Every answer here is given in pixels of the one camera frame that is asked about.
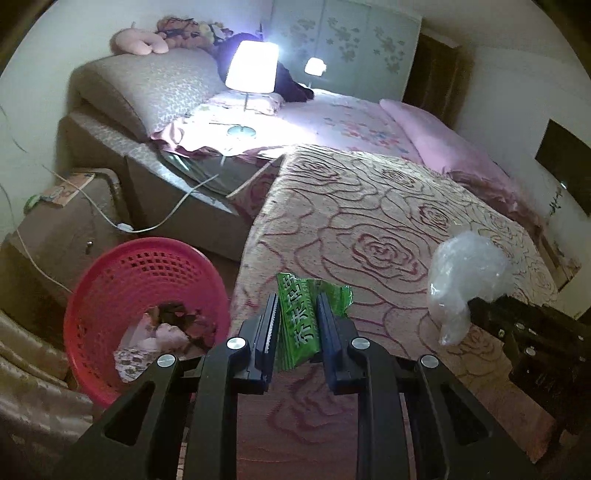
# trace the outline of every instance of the pink plush toy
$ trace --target pink plush toy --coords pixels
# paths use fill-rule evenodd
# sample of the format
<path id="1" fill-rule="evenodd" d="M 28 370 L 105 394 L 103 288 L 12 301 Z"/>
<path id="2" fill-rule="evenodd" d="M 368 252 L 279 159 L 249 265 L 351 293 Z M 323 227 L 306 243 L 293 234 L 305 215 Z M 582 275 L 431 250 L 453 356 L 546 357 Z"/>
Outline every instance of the pink plush toy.
<path id="1" fill-rule="evenodd" d="M 160 35 L 139 28 L 121 30 L 115 36 L 115 44 L 121 50 L 134 55 L 168 52 L 168 45 Z"/>

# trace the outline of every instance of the laundry basket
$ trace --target laundry basket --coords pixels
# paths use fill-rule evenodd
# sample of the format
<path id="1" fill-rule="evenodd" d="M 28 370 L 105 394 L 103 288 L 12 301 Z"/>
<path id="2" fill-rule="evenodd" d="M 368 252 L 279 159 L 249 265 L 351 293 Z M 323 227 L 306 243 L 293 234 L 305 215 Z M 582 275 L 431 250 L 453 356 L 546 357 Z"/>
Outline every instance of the laundry basket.
<path id="1" fill-rule="evenodd" d="M 215 322 L 216 343 L 230 327 L 228 295 L 211 262 L 198 250 L 168 238 L 141 238 L 105 253 L 71 296 L 64 343 L 83 391 L 104 407 L 123 391 L 113 351 L 146 309 L 182 301 Z"/>

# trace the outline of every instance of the wardrobe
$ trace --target wardrobe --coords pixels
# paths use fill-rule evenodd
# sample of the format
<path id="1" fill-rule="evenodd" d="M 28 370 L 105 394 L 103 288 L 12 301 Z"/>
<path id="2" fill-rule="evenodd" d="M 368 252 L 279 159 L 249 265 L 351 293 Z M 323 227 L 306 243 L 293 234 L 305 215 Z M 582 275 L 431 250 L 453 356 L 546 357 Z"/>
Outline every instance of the wardrobe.
<path id="1" fill-rule="evenodd" d="M 347 0 L 275 0 L 267 40 L 305 85 L 371 102 L 402 100 L 413 66 L 421 18 Z M 327 68 L 304 72 L 312 57 Z"/>

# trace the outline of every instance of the white cable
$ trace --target white cable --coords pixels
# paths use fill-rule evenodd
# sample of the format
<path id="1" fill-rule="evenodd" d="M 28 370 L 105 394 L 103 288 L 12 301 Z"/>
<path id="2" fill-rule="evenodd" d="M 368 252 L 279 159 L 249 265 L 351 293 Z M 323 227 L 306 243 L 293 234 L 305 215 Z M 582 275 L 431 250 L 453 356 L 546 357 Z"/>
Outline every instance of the white cable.
<path id="1" fill-rule="evenodd" d="M 6 119 L 7 122 L 7 127 L 8 127 L 8 132 L 9 135 L 11 137 L 12 142 L 18 147 L 19 150 L 21 150 L 23 153 L 25 153 L 26 155 L 31 155 L 25 148 L 23 148 L 21 146 L 21 144 L 17 141 L 16 138 L 14 138 L 14 135 L 12 134 L 12 129 L 10 126 L 10 120 L 8 118 L 8 115 L 6 113 L 6 111 L 4 110 L 4 107 L 2 107 L 2 105 L 0 105 L 0 112 L 2 112 L 4 118 Z M 222 156 L 222 160 L 220 162 L 220 166 L 223 167 L 224 165 L 224 161 L 226 160 L 226 156 L 223 155 Z M 213 179 L 216 179 L 219 174 L 214 175 L 213 177 L 209 177 L 207 180 L 201 182 L 200 184 L 194 186 L 191 190 L 189 190 L 184 196 L 183 198 L 181 198 L 178 203 L 175 205 L 175 207 L 171 210 L 171 212 L 164 218 L 164 220 L 162 220 L 158 225 L 154 225 L 152 227 L 149 228 L 144 228 L 143 230 L 133 230 L 133 227 L 131 227 L 130 225 L 127 225 L 126 223 L 120 223 L 119 225 L 115 225 L 111 219 L 109 217 L 107 217 L 105 215 L 105 213 L 100 209 L 100 207 L 95 203 L 95 201 L 93 199 L 91 199 L 87 193 L 82 190 L 80 187 L 78 187 L 77 185 L 74 185 L 72 182 L 70 182 L 69 180 L 65 179 L 64 177 L 62 177 L 61 175 L 59 175 L 59 173 L 54 172 L 52 169 L 47 168 L 45 165 L 43 164 L 39 164 L 40 166 L 42 166 L 44 169 L 46 169 L 48 172 L 50 172 L 51 174 L 55 175 L 57 178 L 59 178 L 61 181 L 65 181 L 68 185 L 71 185 L 72 187 L 74 187 L 78 192 L 80 192 L 82 195 L 84 195 L 87 200 L 90 202 L 90 204 L 102 215 L 102 217 L 109 222 L 109 224 L 111 226 L 113 226 L 114 228 L 116 228 L 117 230 L 120 230 L 122 232 L 126 232 L 126 233 L 146 233 L 149 232 L 151 230 L 155 230 L 157 229 L 159 226 L 162 226 L 164 224 L 164 222 L 166 222 L 169 218 L 171 218 L 175 212 L 179 209 L 179 207 L 183 204 L 183 202 L 193 193 L 195 192 L 198 188 L 204 186 L 206 183 L 212 181 Z M 35 267 L 37 269 L 37 271 L 43 275 L 43 277 L 45 277 L 46 279 L 52 281 L 53 283 L 55 283 L 56 285 L 60 286 L 61 288 L 63 288 L 64 290 L 66 290 L 68 293 L 72 294 L 72 291 L 66 287 L 64 284 L 58 282 L 57 280 L 51 278 L 49 275 L 47 275 L 33 260 L 33 257 L 31 256 L 31 254 L 29 253 L 29 250 L 27 248 L 27 246 L 25 245 L 25 242 L 22 240 L 22 236 L 21 233 L 18 229 L 18 224 L 17 221 L 14 217 L 14 210 L 12 209 L 12 202 L 10 201 L 10 197 L 8 195 L 8 192 L 6 191 L 6 189 L 4 188 L 4 185 L 2 185 L 2 183 L 0 183 L 0 189 L 2 189 L 2 192 L 4 193 L 6 200 L 8 202 L 8 208 L 10 210 L 10 216 L 12 219 L 12 225 L 15 229 L 15 232 L 18 235 L 19 240 L 21 241 L 21 245 L 23 250 L 25 251 L 25 253 L 27 254 L 27 256 L 29 257 L 29 260 L 31 261 L 31 263 L 33 264 L 33 267 Z"/>
<path id="2" fill-rule="evenodd" d="M 61 288 L 63 288 L 64 290 L 66 290 L 68 293 L 72 293 L 72 291 L 66 287 L 64 284 L 59 283 L 57 280 L 51 278 L 49 275 L 47 275 L 40 267 L 39 265 L 37 265 L 35 263 L 35 261 L 33 260 L 33 257 L 31 256 L 31 254 L 29 253 L 29 249 L 27 248 L 27 246 L 25 245 L 25 242 L 22 240 L 22 236 L 21 233 L 18 229 L 18 225 L 17 225 L 17 220 L 14 218 L 14 210 L 12 210 L 12 202 L 10 201 L 10 197 L 8 196 L 8 192 L 6 191 L 6 189 L 4 188 L 4 185 L 2 185 L 2 183 L 0 183 L 0 189 L 2 189 L 4 196 L 6 197 L 6 200 L 8 201 L 8 209 L 10 210 L 10 217 L 12 219 L 12 225 L 14 227 L 15 232 L 18 235 L 18 239 L 21 241 L 21 245 L 22 248 L 24 249 L 25 253 L 27 254 L 27 256 L 29 257 L 29 260 L 31 261 L 31 263 L 33 264 L 33 267 L 35 267 L 38 272 L 43 275 L 46 279 L 52 281 L 54 284 L 59 285 Z"/>
<path id="3" fill-rule="evenodd" d="M 212 181 L 213 179 L 216 179 L 219 174 L 214 175 L 213 177 L 209 177 L 207 180 L 201 182 L 199 185 L 195 185 L 191 190 L 189 190 L 184 196 L 183 198 L 181 198 L 178 203 L 175 205 L 175 207 L 170 211 L 170 213 L 164 218 L 164 220 L 162 220 L 158 225 L 154 225 L 151 226 L 149 228 L 144 228 L 143 230 L 133 230 L 133 228 L 131 228 L 129 225 L 127 225 L 126 223 L 120 223 L 119 225 L 116 225 L 112 222 L 112 220 L 107 217 L 105 215 L 105 213 L 100 209 L 100 207 L 95 203 L 95 201 L 93 199 L 91 199 L 84 190 L 82 190 L 80 187 L 78 187 L 77 185 L 74 185 L 72 182 L 70 182 L 69 180 L 65 179 L 64 177 L 62 177 L 61 175 L 59 175 L 59 173 L 54 172 L 52 169 L 47 168 L 45 165 L 41 165 L 44 169 L 46 169 L 48 172 L 53 173 L 57 178 L 59 178 L 61 181 L 65 181 L 68 185 L 73 186 L 76 190 L 78 190 L 78 192 L 80 192 L 82 195 L 84 195 L 88 201 L 90 202 L 90 204 L 96 208 L 96 210 L 103 216 L 103 218 L 109 222 L 114 228 L 116 228 L 117 230 L 120 230 L 122 232 L 126 232 L 126 233 L 146 233 L 149 232 L 151 230 L 155 230 L 157 229 L 159 226 L 161 226 L 162 224 L 164 224 L 164 222 L 166 222 L 169 218 L 171 218 L 175 212 L 179 209 L 179 207 L 183 204 L 183 202 L 198 188 L 203 187 L 206 183 L 209 183 L 210 181 Z"/>

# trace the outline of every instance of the green packaging with chinese text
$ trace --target green packaging with chinese text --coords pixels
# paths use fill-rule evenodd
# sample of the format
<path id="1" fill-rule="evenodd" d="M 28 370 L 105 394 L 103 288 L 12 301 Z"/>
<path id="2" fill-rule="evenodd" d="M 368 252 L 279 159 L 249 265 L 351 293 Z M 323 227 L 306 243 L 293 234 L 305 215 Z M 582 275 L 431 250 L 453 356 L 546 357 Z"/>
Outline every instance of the green packaging with chinese text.
<path id="1" fill-rule="evenodd" d="M 336 316 L 344 316 L 353 303 L 349 286 L 337 286 L 319 278 L 277 274 L 281 306 L 278 358 L 281 370 L 291 370 L 320 352 L 315 315 L 316 297 L 325 292 Z"/>

